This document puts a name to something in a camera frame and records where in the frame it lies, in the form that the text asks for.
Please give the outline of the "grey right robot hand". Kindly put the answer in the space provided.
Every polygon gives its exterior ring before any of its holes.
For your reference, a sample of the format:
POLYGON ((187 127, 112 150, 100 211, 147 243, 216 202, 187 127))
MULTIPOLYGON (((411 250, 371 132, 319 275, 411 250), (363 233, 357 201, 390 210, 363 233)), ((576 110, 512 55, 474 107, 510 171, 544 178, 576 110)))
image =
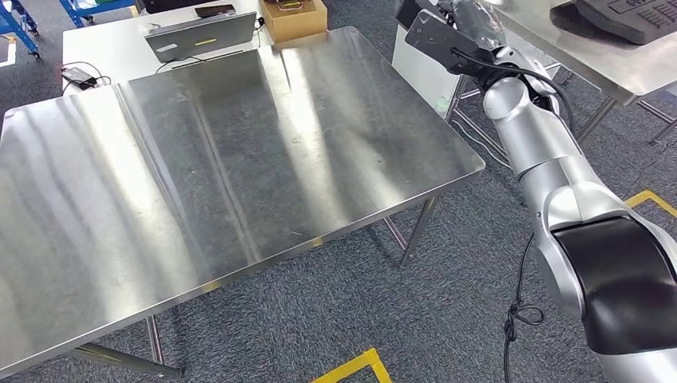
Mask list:
POLYGON ((480 48, 494 50, 506 46, 504 29, 489 2, 449 0, 439 1, 437 6, 447 13, 456 30, 480 48))

